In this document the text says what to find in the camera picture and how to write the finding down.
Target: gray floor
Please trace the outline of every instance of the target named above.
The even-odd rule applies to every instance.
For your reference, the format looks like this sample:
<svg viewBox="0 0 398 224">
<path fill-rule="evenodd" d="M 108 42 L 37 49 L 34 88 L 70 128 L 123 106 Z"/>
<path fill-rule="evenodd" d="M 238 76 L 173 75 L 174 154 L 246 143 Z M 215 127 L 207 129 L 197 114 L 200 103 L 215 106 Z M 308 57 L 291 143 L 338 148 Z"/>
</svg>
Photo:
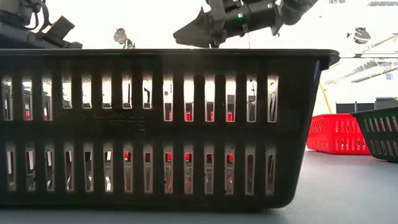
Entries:
<svg viewBox="0 0 398 224">
<path fill-rule="evenodd" d="M 398 164 L 307 151 L 296 198 L 258 214 L 0 210 L 2 223 L 398 223 Z"/>
</svg>

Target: yellow pole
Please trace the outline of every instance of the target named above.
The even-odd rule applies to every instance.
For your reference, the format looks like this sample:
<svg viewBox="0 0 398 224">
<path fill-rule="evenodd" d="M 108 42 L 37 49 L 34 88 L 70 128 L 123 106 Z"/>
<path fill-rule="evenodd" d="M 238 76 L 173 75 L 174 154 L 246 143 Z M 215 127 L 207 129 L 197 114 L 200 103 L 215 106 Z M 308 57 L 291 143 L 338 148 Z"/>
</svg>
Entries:
<svg viewBox="0 0 398 224">
<path fill-rule="evenodd" d="M 329 100 L 328 100 L 328 97 L 326 96 L 325 89 L 323 89 L 322 83 L 319 83 L 319 87 L 320 87 L 321 90 L 322 90 L 323 97 L 325 97 L 325 101 L 326 101 L 326 105 L 328 105 L 329 113 L 332 114 L 331 108 L 330 108 L 330 104 L 329 104 Z"/>
</svg>

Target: red plastic basket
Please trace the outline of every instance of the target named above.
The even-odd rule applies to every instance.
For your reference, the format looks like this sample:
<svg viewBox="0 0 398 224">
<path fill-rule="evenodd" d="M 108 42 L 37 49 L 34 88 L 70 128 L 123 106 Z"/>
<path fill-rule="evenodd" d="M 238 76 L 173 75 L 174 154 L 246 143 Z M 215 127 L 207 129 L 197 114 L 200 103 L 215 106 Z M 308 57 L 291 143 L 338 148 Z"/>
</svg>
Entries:
<svg viewBox="0 0 398 224">
<path fill-rule="evenodd" d="M 314 116 L 307 147 L 331 154 L 369 155 L 369 149 L 358 123 L 350 114 Z"/>
</svg>

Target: robotic arm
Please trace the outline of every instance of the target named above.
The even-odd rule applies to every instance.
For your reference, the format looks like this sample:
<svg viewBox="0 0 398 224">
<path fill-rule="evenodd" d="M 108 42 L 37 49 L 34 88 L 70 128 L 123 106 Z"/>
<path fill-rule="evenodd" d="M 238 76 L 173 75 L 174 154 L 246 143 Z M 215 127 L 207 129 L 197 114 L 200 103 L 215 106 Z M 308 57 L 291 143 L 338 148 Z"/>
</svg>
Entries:
<svg viewBox="0 0 398 224">
<path fill-rule="evenodd" d="M 285 24 L 296 24 L 318 0 L 206 0 L 211 11 L 201 8 L 198 17 L 173 36 L 176 43 L 218 48 L 227 38 L 270 27 L 277 35 Z"/>
<path fill-rule="evenodd" d="M 81 49 L 78 42 L 69 43 L 63 38 L 75 27 L 63 16 L 54 24 L 49 21 L 46 0 L 0 0 L 0 49 Z M 38 13 L 43 11 L 44 22 L 39 26 Z M 27 28 L 35 16 L 35 26 Z"/>
</svg>

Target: black plastic basket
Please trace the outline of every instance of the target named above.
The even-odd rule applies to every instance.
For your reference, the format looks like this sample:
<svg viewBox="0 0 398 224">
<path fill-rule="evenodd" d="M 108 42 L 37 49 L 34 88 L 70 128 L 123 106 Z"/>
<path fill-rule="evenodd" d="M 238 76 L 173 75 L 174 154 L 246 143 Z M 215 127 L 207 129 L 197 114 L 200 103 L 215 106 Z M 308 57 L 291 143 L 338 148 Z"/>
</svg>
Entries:
<svg viewBox="0 0 398 224">
<path fill-rule="evenodd" d="M 321 71 L 338 60 L 332 50 L 2 50 L 0 204 L 283 207 Z"/>
<path fill-rule="evenodd" d="M 353 113 L 377 159 L 398 162 L 398 107 Z"/>
</svg>

